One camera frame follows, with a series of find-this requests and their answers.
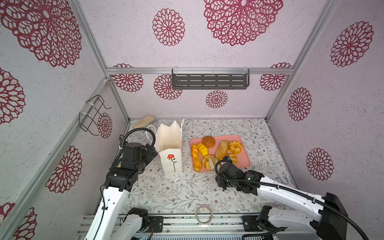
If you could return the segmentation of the brown round fake bun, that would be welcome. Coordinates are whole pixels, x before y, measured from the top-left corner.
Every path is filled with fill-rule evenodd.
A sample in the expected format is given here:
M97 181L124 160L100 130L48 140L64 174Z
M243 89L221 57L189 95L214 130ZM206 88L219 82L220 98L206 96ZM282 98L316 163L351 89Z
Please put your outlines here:
M212 149L216 145L216 140L212 136L205 136L202 138L202 144L205 145L208 149Z

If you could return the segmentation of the oval fake bread loaf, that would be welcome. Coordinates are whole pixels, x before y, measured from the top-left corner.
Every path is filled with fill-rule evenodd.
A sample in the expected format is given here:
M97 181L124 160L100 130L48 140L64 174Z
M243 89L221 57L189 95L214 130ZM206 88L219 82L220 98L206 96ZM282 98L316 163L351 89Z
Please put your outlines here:
M225 156L227 156L230 142L223 140L220 142L219 147L216 151L215 157L218 161L221 161Z

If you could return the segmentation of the round fake bread roll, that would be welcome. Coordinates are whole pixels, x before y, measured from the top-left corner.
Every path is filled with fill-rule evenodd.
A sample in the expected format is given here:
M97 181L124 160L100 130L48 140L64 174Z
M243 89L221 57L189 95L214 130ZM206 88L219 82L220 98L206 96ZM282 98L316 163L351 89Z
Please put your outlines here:
M235 154L228 154L228 157L231 159L233 164L236 166L238 163L238 157Z

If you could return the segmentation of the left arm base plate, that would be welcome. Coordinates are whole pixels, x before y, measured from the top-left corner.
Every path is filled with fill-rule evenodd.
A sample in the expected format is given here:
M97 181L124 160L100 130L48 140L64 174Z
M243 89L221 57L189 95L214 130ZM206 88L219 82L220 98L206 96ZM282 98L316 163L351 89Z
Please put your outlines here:
M142 226L137 233L162 233L164 226L163 216L149 216L144 217Z

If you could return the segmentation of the ring shaped fake bread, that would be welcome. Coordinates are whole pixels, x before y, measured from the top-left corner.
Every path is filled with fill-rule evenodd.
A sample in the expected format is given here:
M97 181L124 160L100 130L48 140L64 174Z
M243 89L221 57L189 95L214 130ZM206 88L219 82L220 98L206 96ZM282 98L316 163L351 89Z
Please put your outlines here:
M229 151L231 154L238 155L242 152L243 145L239 141L232 141L229 144Z

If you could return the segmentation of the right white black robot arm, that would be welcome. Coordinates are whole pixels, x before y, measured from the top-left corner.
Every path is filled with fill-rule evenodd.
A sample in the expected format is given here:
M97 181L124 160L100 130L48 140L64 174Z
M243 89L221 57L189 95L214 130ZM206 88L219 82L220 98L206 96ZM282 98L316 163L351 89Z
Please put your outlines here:
M264 206L250 225L260 236L273 235L287 229L315 233L321 240L345 240L348 214L336 195L310 194L282 185L262 173L237 168L229 157L210 163L220 188L235 188L244 194L272 199L291 207L279 210Z

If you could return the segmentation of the white paper gift bag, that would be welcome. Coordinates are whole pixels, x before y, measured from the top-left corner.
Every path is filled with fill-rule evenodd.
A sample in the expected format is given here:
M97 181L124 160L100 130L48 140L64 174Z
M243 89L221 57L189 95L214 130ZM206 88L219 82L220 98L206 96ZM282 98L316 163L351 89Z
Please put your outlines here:
M174 121L170 126L160 124L156 129L149 125L150 130L155 131L155 149L158 152L162 168L166 178L180 175L183 172L182 147L183 125L185 119L179 125Z

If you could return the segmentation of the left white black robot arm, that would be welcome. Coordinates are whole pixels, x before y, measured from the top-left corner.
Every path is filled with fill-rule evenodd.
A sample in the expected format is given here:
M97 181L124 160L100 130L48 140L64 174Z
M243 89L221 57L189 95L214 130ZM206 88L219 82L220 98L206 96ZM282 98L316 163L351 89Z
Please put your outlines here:
M124 142L105 183L100 187L102 199L86 235L87 240L101 240L112 233L112 220L117 218L124 198L132 190L139 174L157 154L154 145Z

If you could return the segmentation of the long fake bread piece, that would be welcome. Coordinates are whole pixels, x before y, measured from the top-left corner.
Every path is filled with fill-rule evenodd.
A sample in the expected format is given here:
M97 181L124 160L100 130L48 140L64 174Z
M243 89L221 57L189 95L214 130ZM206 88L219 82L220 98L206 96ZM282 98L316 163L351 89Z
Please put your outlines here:
M200 153L196 144L191 145L191 154L193 159L193 166L196 172L200 172L202 169L202 162L200 160Z

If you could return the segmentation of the short twisted fake bread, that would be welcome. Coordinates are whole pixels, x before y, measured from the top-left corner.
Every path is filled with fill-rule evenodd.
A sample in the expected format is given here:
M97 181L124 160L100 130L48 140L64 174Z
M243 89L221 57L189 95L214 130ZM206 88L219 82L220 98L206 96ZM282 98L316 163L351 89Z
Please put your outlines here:
M197 147L198 147L198 151L202 155L202 157L209 155L209 149L203 143L198 143Z

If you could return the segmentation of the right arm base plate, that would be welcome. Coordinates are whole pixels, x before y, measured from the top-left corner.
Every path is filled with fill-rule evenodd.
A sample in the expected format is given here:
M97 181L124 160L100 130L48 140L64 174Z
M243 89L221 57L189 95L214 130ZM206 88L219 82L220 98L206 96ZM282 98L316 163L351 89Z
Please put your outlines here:
M248 215L242 216L243 226L245 232L273 232L281 229L284 231L286 228L275 227L270 221L268 215Z

